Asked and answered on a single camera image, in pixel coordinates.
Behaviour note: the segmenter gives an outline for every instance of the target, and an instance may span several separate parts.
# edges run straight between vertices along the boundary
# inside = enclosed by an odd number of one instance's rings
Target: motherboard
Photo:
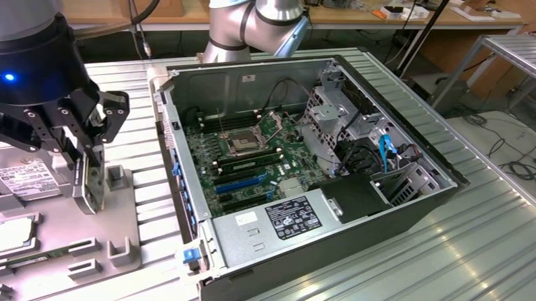
[[[214,217],[292,197],[327,179],[293,117],[271,111],[248,127],[213,120],[186,128],[188,144]]]

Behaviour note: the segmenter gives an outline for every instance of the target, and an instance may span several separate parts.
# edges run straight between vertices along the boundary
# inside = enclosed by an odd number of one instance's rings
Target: blue led light
[[[9,74],[5,75],[5,78],[6,78],[7,81],[13,82],[15,80],[15,75],[9,73]]]

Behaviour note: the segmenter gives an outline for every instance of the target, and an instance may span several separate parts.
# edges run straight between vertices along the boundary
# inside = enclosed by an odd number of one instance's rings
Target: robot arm
[[[289,57],[308,24],[301,0],[212,0],[204,63],[249,60],[249,45]]]
[[[0,0],[0,7],[0,141],[51,153],[84,212],[96,214],[102,144],[128,118],[129,95],[92,81],[58,0]]]

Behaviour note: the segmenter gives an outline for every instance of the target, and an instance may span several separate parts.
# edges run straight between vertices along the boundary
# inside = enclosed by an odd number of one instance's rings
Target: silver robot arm
[[[204,63],[249,60],[249,46],[289,57],[304,40],[308,24],[301,0],[212,0]]]
[[[0,41],[41,32],[53,24],[61,9],[59,0],[0,0]]]

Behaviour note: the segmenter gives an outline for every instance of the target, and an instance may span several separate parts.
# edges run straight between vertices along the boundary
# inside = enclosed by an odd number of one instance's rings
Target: open computer tower
[[[202,300],[406,232],[468,182],[341,56],[169,67],[161,145]]]

